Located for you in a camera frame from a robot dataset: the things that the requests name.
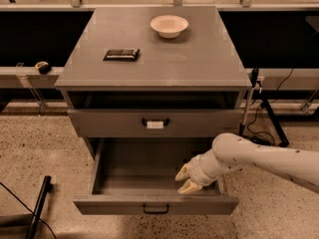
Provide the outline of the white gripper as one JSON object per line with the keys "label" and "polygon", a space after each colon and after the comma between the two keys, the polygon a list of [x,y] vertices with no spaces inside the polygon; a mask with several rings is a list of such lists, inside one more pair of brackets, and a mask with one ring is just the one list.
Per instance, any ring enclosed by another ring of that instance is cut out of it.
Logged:
{"label": "white gripper", "polygon": [[185,163],[175,176],[176,181],[187,181],[177,191],[179,194],[191,194],[210,185],[219,176],[237,171],[241,165],[231,164],[216,158],[212,150],[199,154]]}

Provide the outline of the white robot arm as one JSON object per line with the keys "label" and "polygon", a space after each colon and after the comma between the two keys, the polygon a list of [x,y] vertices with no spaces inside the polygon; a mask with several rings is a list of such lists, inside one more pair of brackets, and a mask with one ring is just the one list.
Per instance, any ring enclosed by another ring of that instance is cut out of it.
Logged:
{"label": "white robot arm", "polygon": [[211,149],[198,154],[176,175],[184,181],[177,191],[191,194],[216,181],[219,176],[253,165],[281,178],[319,192],[319,153],[317,151],[268,146],[233,133],[219,134]]}

